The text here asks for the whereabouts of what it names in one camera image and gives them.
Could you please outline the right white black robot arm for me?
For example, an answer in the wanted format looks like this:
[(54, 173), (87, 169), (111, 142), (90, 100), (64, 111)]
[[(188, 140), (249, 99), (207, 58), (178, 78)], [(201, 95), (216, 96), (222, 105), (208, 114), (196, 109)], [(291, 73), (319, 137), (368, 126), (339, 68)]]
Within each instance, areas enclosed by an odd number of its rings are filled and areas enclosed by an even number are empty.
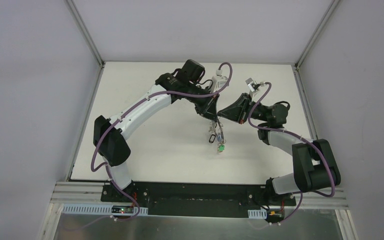
[(284, 194), (314, 192), (331, 198), (341, 175), (330, 143), (325, 139), (306, 139), (284, 128), (290, 104), (287, 101), (266, 106), (252, 101), (243, 93), (234, 103), (219, 110), (217, 115), (230, 121), (244, 124), (261, 121), (251, 126), (257, 129), (259, 140), (276, 147), (292, 157), (292, 173), (269, 179), (264, 190), (264, 200), (276, 205)]

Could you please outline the large metal keyring disc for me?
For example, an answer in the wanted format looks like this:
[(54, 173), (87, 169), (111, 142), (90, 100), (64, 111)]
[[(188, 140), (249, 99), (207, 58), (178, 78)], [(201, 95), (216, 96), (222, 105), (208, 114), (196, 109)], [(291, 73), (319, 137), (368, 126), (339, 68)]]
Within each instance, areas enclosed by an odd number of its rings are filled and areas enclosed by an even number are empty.
[(211, 134), (217, 135), (217, 133), (221, 133), (223, 136), (223, 141), (218, 141), (217, 138), (215, 139), (214, 143), (217, 142), (218, 145), (225, 145), (226, 144), (226, 138), (224, 136), (224, 131), (223, 131), (223, 125), (221, 124), (220, 120), (212, 120), (209, 124), (209, 130), (208, 134), (209, 137)]

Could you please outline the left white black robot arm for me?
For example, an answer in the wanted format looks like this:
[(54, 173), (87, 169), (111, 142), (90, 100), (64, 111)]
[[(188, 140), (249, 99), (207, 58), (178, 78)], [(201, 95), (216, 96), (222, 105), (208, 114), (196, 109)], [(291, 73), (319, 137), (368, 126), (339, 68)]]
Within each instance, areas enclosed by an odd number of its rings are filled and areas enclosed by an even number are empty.
[(94, 121), (92, 160), (102, 156), (109, 181), (116, 185), (113, 195), (120, 202), (132, 198), (133, 189), (129, 186), (132, 177), (127, 166), (131, 155), (128, 139), (154, 114), (170, 106), (177, 100), (186, 99), (194, 104), (198, 115), (208, 120), (217, 119), (216, 104), (219, 91), (202, 88), (199, 81), (205, 68), (196, 61), (187, 60), (182, 68), (173, 73), (160, 75), (150, 89), (129, 108), (110, 118), (100, 115)]

